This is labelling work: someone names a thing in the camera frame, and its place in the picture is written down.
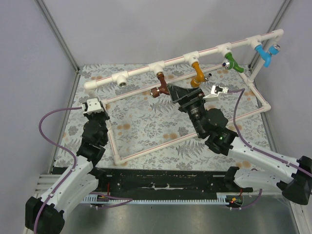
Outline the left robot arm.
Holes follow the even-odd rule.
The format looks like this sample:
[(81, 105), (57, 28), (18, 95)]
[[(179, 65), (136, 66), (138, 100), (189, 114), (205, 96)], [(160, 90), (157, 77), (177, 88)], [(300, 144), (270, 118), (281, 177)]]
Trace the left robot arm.
[(103, 170), (96, 168), (108, 142), (109, 116), (98, 98), (88, 99), (80, 109), (87, 117), (81, 146), (73, 163), (40, 197), (25, 205), (25, 226), (36, 234), (59, 234), (73, 209), (98, 186)]

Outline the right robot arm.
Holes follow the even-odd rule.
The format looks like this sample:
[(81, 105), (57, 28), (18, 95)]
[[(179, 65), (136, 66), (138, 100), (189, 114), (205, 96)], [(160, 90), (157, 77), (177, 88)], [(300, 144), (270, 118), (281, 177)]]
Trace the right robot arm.
[(308, 204), (312, 193), (311, 158), (302, 156), (296, 159), (262, 149), (245, 140), (239, 130), (228, 129), (228, 119), (220, 109), (204, 108), (207, 99), (230, 93), (229, 88), (214, 85), (209, 95), (204, 95), (200, 88), (182, 88), (173, 84), (168, 84), (167, 88), (172, 102), (179, 104), (179, 111), (188, 114), (197, 136), (205, 140), (211, 151), (246, 159), (263, 169), (250, 175), (242, 169), (229, 169), (229, 189), (279, 189), (289, 201)]

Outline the orange water faucet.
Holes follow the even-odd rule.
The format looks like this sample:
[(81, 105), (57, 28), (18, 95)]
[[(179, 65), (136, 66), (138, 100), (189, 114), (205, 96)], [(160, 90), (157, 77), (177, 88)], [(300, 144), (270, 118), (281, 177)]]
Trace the orange water faucet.
[(196, 72), (196, 76), (194, 76), (190, 82), (190, 84), (193, 88), (197, 88), (200, 86), (201, 83), (207, 82), (209, 80), (209, 78), (212, 76), (211, 73), (204, 75), (204, 73), (202, 72), (202, 70), (199, 67), (198, 62), (194, 62), (192, 64), (192, 67), (195, 69), (195, 72)]

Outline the brown water faucet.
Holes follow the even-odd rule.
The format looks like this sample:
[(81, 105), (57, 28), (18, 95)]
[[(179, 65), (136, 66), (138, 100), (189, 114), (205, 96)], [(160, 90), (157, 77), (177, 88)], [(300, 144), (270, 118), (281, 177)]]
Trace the brown water faucet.
[(157, 73), (157, 78), (160, 81), (159, 87), (154, 87), (150, 90), (150, 94), (153, 98), (157, 98), (161, 94), (169, 95), (169, 90), (167, 87), (167, 83), (165, 81), (165, 76), (162, 72)]

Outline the white PVC pipe frame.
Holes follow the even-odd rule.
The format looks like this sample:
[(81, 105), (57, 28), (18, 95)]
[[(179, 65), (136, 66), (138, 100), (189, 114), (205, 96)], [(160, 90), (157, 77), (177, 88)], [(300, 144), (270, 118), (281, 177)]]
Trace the white PVC pipe frame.
[[(180, 57), (172, 58), (172, 59), (169, 59), (166, 61), (161, 60), (161, 61), (153, 62), (153, 63), (147, 64), (143, 67), (139, 67), (139, 68), (136, 68), (133, 70), (129, 70), (129, 71), (122, 70), (118, 73), (111, 74), (110, 76), (105, 77), (105, 78), (87, 81), (84, 84), (84, 89), (90, 96), (94, 97), (95, 96), (95, 90), (101, 86), (108, 84), (108, 83), (116, 83), (119, 87), (124, 87), (127, 85), (128, 78), (138, 76), (141, 74), (145, 74), (145, 73), (149, 73), (149, 72), (154, 73), (154, 75), (156, 76), (157, 73), (159, 73), (159, 72), (164, 73), (165, 68), (170, 67), (170, 66), (175, 66), (177, 64), (185, 63), (185, 64), (188, 64), (189, 66), (192, 67), (192, 64), (194, 62), (199, 63), (199, 58), (201, 58), (201, 57), (209, 56), (209, 55), (213, 55), (213, 54), (221, 54), (224, 57), (226, 53), (228, 53), (228, 52), (232, 53), (233, 48), (237, 48), (237, 47), (241, 47), (241, 46), (250, 46), (251, 48), (253, 48), (255, 50), (256, 46), (262, 45), (264, 51), (268, 51), (269, 47), (272, 46), (273, 44), (277, 44), (283, 35), (284, 35), (283, 29), (276, 29), (276, 30), (273, 30), (273, 31), (266, 33), (266, 34), (248, 37), (248, 38), (245, 38), (243, 40), (239, 40), (239, 41), (235, 41), (235, 42), (227, 42), (227, 43), (215, 46), (213, 48), (205, 49), (202, 51), (189, 52), (189, 53), (186, 53)], [(246, 119), (248, 117), (252, 117), (252, 116), (257, 115), (257, 114), (265, 113), (271, 109), (271, 105), (263, 98), (261, 93), (257, 90), (256, 86), (254, 85), (254, 79), (262, 67), (264, 67), (264, 60), (261, 58), (261, 61), (258, 62), (258, 64), (256, 65), (256, 67), (253, 70), (250, 77), (247, 77), (245, 75), (245, 73), (239, 73), (236, 71), (240, 75), (240, 77), (243, 79), (243, 81), (247, 85), (247, 87), (255, 95), (257, 100), (260, 102), (261, 107), (252, 111), (252, 112), (245, 113), (245, 114), (238, 116), (238, 117), (234, 117), (234, 120)], [(209, 68), (204, 68), (201, 70), (205, 74), (207, 72), (214, 71), (214, 70), (217, 70), (220, 68), (223, 68), (222, 63), (215, 65), (215, 66), (212, 66), (212, 67), (209, 67)], [(170, 81), (166, 81), (166, 83), (168, 85), (168, 84), (178, 82), (178, 81), (181, 81), (181, 80), (184, 80), (187, 78), (192, 79), (194, 76), (196, 76), (195, 69), (194, 69), (193, 73), (186, 74), (183, 76), (179, 76), (179, 77), (174, 78)], [(114, 102), (117, 100), (128, 98), (128, 97), (131, 97), (133, 95), (137, 95), (139, 93), (146, 92), (147, 90), (151, 90), (154, 87), (157, 87), (157, 86), (152, 85), (152, 86), (149, 86), (146, 88), (137, 89), (133, 92), (128, 92), (128, 93), (122, 94), (122, 95), (114, 97), (114, 98), (104, 99), (104, 100), (102, 100), (102, 103), (108, 104), (110, 102)]]

